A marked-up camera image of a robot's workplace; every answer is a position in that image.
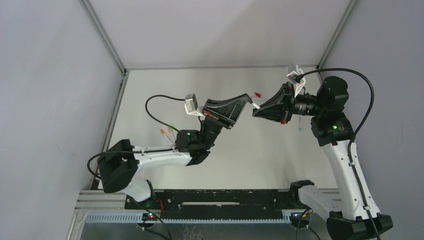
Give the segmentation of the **white pen peach end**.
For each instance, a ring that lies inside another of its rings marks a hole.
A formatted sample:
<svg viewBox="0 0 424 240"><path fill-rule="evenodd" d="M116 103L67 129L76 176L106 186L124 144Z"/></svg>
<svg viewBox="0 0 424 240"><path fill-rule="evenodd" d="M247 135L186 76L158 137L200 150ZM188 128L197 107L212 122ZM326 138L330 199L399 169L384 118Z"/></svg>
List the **white pen peach end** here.
<svg viewBox="0 0 424 240"><path fill-rule="evenodd" d="M165 133L164 135L163 135L165 138L166 138L166 140L169 142L169 144L171 145L171 146L173 146L174 145L174 142L172 141L172 139Z"/></svg>

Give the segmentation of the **white pen red tip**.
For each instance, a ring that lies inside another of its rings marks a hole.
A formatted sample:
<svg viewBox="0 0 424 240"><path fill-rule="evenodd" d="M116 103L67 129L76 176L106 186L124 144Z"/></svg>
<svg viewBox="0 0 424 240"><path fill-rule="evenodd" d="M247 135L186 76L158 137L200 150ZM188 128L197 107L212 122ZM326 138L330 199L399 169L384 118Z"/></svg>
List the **white pen red tip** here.
<svg viewBox="0 0 424 240"><path fill-rule="evenodd" d="M254 100L261 100L261 101L267 101L267 100L269 100L266 97L253 97L252 99L254 99Z"/></svg>

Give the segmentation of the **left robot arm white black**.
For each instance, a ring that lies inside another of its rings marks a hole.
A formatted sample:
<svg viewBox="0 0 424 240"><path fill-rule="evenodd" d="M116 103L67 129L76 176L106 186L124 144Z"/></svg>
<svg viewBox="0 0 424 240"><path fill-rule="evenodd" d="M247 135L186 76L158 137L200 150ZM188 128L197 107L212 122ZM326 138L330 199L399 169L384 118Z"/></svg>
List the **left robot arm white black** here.
<svg viewBox="0 0 424 240"><path fill-rule="evenodd" d="M124 193L137 203L152 201L155 198L153 185L148 179L138 177L139 171L199 165L209 156L222 129L232 129L245 105L253 102L246 93L225 100L208 99L204 106L198 105L193 93L181 101L188 115L204 117L200 129L177 130L169 146L142 147L122 139L99 153L97 166L104 193Z"/></svg>

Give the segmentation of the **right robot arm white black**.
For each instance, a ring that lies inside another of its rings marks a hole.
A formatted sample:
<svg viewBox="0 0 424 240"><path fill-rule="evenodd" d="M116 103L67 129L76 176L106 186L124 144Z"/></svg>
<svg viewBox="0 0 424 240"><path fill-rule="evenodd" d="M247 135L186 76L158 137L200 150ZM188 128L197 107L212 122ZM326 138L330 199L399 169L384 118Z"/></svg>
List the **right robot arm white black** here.
<svg viewBox="0 0 424 240"><path fill-rule="evenodd" d="M330 163L339 199L331 198L310 180L300 180L290 185L294 200L325 220L333 240L380 239L393 221L381 213L367 186L355 132L344 114L348 99L348 85L337 76L325 78L316 95L301 94L296 84L287 82L256 106L252 115L281 124L294 115L310 116L312 133Z"/></svg>

